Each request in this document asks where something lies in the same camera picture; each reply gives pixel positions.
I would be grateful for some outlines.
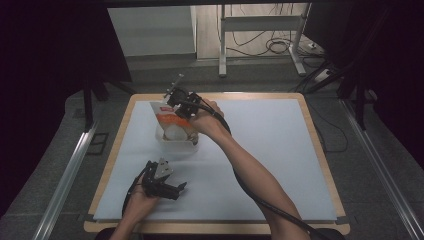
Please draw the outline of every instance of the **orange label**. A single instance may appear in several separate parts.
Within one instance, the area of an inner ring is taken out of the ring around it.
[[[156,118],[161,123],[174,123],[178,126],[182,127],[190,127],[190,123],[187,122],[187,120],[182,119],[174,114],[156,114]]]

